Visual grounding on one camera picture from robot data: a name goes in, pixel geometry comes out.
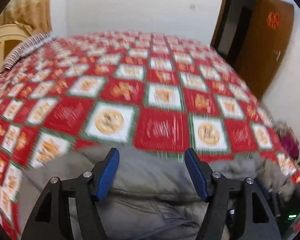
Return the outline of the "grey puffer jacket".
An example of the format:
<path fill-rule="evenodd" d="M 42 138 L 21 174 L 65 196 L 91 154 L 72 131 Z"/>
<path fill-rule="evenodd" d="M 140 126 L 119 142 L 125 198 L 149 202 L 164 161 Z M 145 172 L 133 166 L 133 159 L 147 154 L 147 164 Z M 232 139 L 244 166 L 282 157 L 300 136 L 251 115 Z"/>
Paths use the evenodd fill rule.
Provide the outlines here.
<path fill-rule="evenodd" d="M 109 151 L 96 146 L 70 151 L 27 170 L 19 193 L 21 230 L 51 177 L 72 179 L 91 169 Z M 120 146 L 120 162 L 99 213 L 110 239 L 194 239 L 207 210 L 183 163 Z"/>

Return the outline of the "clothes pile on floor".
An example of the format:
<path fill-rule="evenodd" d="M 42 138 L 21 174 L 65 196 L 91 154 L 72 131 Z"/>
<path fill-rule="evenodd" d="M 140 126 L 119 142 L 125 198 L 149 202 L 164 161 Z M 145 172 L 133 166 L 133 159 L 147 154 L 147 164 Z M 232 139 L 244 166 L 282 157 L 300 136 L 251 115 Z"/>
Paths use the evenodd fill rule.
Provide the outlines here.
<path fill-rule="evenodd" d="M 292 128 L 285 121 L 277 121 L 274 130 L 279 137 L 282 147 L 294 159 L 299 158 L 299 141 L 297 140 Z"/>

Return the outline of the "red patchwork bedspread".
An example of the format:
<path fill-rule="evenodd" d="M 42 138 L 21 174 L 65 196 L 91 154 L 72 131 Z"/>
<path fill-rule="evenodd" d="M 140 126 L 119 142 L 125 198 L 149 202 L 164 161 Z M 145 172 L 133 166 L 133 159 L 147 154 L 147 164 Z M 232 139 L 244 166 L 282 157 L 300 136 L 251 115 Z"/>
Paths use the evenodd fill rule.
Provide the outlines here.
<path fill-rule="evenodd" d="M 124 143 L 183 160 L 257 155 L 300 168 L 239 75 L 200 42 L 138 32 L 53 38 L 0 77 L 0 224 L 21 238 L 24 172 L 70 150 Z"/>

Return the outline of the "striped grey pillow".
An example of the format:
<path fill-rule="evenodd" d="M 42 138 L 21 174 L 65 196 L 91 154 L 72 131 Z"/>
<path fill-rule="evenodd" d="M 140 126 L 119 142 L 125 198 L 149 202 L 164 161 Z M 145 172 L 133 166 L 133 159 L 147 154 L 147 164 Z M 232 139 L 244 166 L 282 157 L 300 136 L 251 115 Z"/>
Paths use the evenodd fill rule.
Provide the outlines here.
<path fill-rule="evenodd" d="M 26 38 L 13 48 L 5 57 L 0 70 L 11 69 L 20 59 L 27 57 L 32 52 L 51 42 L 56 36 L 52 32 L 37 33 Z"/>

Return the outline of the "brown wooden door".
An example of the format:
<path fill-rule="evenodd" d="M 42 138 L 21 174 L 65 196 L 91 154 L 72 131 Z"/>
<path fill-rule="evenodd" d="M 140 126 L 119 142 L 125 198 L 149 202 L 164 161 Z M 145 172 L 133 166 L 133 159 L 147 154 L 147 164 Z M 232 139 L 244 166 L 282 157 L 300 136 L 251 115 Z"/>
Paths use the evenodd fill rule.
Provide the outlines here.
<path fill-rule="evenodd" d="M 280 14 L 279 29 L 267 26 L 270 11 Z M 258 100 L 271 84 L 287 50 L 294 23 L 294 5 L 282 0 L 256 0 L 243 46 L 233 68 Z M 277 51 L 281 56 L 276 61 Z"/>

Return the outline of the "cream round headboard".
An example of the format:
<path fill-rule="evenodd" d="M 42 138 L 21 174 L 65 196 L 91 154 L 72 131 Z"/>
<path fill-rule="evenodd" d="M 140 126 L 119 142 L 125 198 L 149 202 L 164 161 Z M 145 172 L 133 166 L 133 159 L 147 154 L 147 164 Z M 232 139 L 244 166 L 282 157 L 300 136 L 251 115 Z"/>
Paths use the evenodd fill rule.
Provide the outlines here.
<path fill-rule="evenodd" d="M 0 26 L 0 68 L 9 52 L 29 36 L 24 28 L 16 24 Z"/>

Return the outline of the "red double happiness decal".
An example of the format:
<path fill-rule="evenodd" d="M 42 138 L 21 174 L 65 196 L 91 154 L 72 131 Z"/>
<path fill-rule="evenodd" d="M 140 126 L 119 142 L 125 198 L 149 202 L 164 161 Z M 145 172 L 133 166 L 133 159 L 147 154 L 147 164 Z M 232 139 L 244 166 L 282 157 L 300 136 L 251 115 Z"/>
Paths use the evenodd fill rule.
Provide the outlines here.
<path fill-rule="evenodd" d="M 270 29 L 279 29 L 282 23 L 278 12 L 270 11 L 267 17 L 267 26 Z"/>

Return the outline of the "beige patterned curtain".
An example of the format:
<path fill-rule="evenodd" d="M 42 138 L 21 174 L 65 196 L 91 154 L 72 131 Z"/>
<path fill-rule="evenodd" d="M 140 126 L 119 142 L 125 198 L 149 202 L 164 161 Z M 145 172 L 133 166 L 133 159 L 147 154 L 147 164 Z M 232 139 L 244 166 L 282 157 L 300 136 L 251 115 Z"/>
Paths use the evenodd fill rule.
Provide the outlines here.
<path fill-rule="evenodd" d="M 52 30 L 50 0 L 10 0 L 0 17 L 1 23 L 19 24 L 31 34 Z"/>

